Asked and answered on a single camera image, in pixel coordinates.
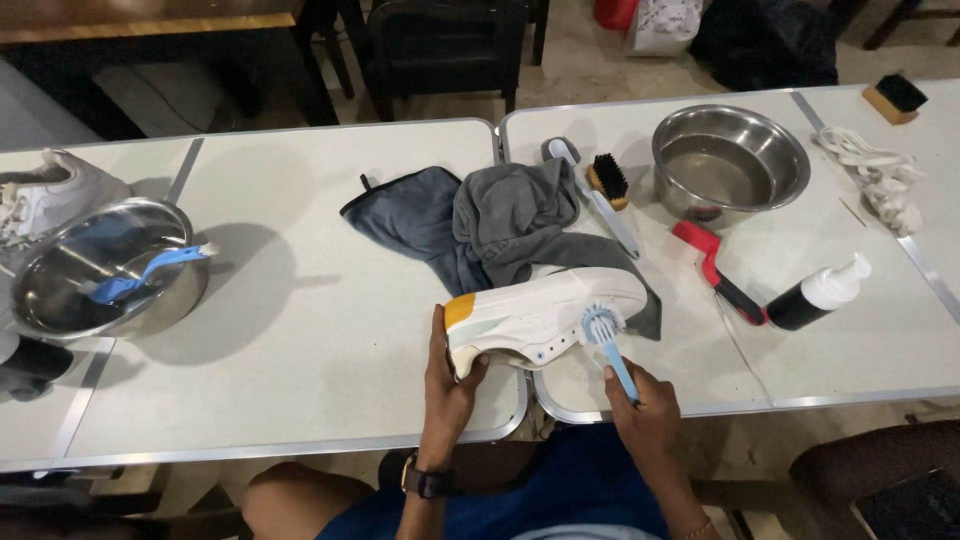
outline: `man's right hand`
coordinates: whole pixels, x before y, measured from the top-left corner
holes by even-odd
[[[633,404],[611,366],[603,369],[613,422],[623,445],[641,474],[674,461],[670,451],[680,425],[680,406],[673,384],[659,381],[627,358],[627,371],[636,384],[640,403]]]

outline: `red brush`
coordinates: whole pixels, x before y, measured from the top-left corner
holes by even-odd
[[[754,325],[762,325],[770,320],[767,312],[758,306],[739,287],[734,285],[726,276],[717,270],[716,256],[720,250],[720,237],[703,229],[692,221],[681,221],[673,227],[673,235],[677,236],[698,251],[703,252],[704,262],[700,269],[707,278],[707,282],[720,296],[727,299],[744,319]]]

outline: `black bag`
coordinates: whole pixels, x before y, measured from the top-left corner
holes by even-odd
[[[830,16],[799,0],[715,0],[690,55],[734,91],[837,84]]]

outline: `stainless steel bowl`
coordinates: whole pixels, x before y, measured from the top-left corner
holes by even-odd
[[[139,279],[164,251],[191,245],[193,228],[177,207],[137,197],[80,216],[41,240],[13,279],[13,316],[28,333],[54,339],[141,337],[183,318],[206,289],[208,264],[162,266],[130,296],[105,306],[78,287],[108,278]]]
[[[653,136],[656,192],[681,219],[728,227],[800,196],[806,150],[773,120],[726,105],[680,109]]]

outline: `blue shorts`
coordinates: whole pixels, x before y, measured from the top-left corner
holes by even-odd
[[[377,491],[334,518],[317,540],[393,539],[405,498],[395,486]],[[555,431],[524,486],[449,498],[444,527],[446,538],[487,540],[570,524],[627,526],[669,538],[660,507],[613,424]]]

